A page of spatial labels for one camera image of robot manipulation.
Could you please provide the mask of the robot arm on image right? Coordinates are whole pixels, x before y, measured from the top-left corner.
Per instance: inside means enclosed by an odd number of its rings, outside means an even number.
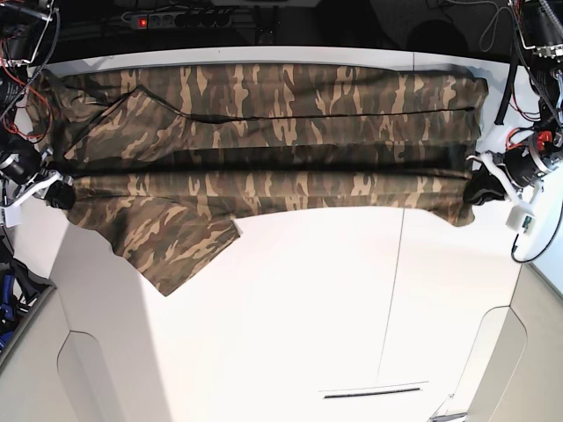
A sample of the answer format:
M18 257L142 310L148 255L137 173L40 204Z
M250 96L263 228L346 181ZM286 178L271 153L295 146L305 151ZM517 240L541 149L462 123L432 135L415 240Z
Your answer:
M562 166L562 2L509 1L513 52L501 103L494 121L504 123L509 106L527 120L528 127L512 129L503 153L473 156L480 168L464 190L464 203L480 206L510 200L525 212L531 204L521 191L540 190L542 179ZM523 68L538 96L538 111L530 115L517 104L515 78Z

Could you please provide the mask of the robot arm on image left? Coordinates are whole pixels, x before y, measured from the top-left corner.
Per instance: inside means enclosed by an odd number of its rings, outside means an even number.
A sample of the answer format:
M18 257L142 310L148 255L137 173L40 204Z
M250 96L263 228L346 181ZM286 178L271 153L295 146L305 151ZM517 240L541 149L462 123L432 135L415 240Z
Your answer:
M55 115L47 99L33 88L50 61L61 30L55 1L1 2L1 210L14 211L28 199L69 210L76 196L72 178L48 168L47 147L38 151ZM16 124L18 104L26 97L40 101L47 127L26 135Z

